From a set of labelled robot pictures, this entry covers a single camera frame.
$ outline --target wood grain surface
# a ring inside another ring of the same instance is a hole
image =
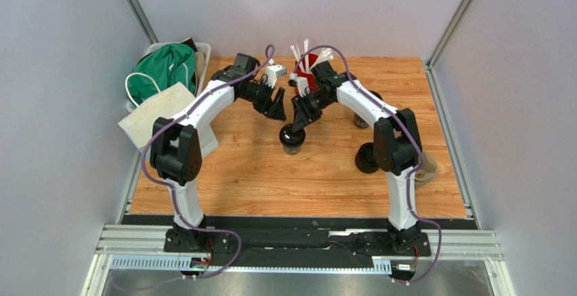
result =
[[[233,60],[212,58],[207,81]],[[416,190],[418,213],[425,217],[465,217],[421,60],[347,60],[363,86],[379,92],[388,104],[414,111],[423,149],[439,163],[439,175]],[[275,61],[287,68],[294,65],[292,58]],[[340,60],[331,64],[336,71],[344,71]],[[286,88],[284,108],[287,121],[292,122],[294,89],[288,87],[288,79],[279,79],[277,86]],[[343,105],[330,105],[319,121],[305,128],[307,137],[301,152],[288,155],[278,140],[285,123],[267,119],[254,111],[251,103],[237,100],[211,123],[220,147],[204,159],[198,175],[203,211],[211,215],[386,216],[389,195],[384,172],[365,174],[354,163],[360,145],[372,141],[372,130],[358,129],[353,115]],[[130,212],[173,213],[166,187],[153,184],[141,173]]]

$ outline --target gray floor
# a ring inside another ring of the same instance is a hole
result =
[[[429,263],[422,261],[417,276]],[[109,277],[125,288],[146,287],[178,276],[173,271],[113,271]],[[126,295],[110,287],[104,295]],[[493,295],[482,261],[440,261],[429,278],[419,284],[403,287],[392,284],[388,276],[364,274],[273,274],[224,273],[208,280],[178,280],[160,288],[136,295]]]

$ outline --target beige cloth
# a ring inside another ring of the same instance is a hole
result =
[[[429,183],[439,173],[439,165],[435,162],[431,154],[423,151],[423,156],[425,157],[425,166],[423,166],[422,169],[419,169],[415,174],[414,185],[416,187],[424,186]]]

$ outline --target black round container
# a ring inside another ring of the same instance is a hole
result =
[[[369,91],[371,92],[374,96],[377,96],[381,101],[383,100],[383,98],[381,97],[381,95],[375,91]],[[353,122],[355,123],[355,125],[361,129],[364,128],[368,128],[368,123],[364,122],[364,120],[359,117],[358,114],[355,113],[355,117],[353,118]]]
[[[372,155],[372,142],[362,144],[355,156],[355,165],[357,168],[367,174],[371,174],[379,169],[375,157]]]
[[[282,127],[278,137],[287,154],[297,154],[301,151],[306,134],[304,129],[293,132],[293,125],[289,123]]]

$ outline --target floor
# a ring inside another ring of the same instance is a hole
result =
[[[207,77],[232,61],[211,58]],[[275,61],[287,68],[294,65],[292,58]],[[423,149],[440,166],[432,182],[417,188],[417,212],[425,217],[465,217],[421,59],[347,61],[363,86],[379,92],[388,104],[411,108],[416,114]],[[344,71],[338,59],[331,64],[336,71]],[[284,107],[287,121],[292,122],[294,89],[287,81],[288,77],[283,77],[277,86],[286,88]],[[360,145],[372,141],[372,130],[358,129],[353,115],[343,105],[329,106],[319,121],[305,128],[307,138],[301,152],[288,155],[278,140],[284,123],[269,120],[254,111],[251,103],[237,100],[211,123],[220,147],[203,160],[198,175],[203,211],[210,215],[386,216],[385,174],[362,173],[354,163]],[[130,212],[173,213],[166,187],[153,184],[141,173]]]

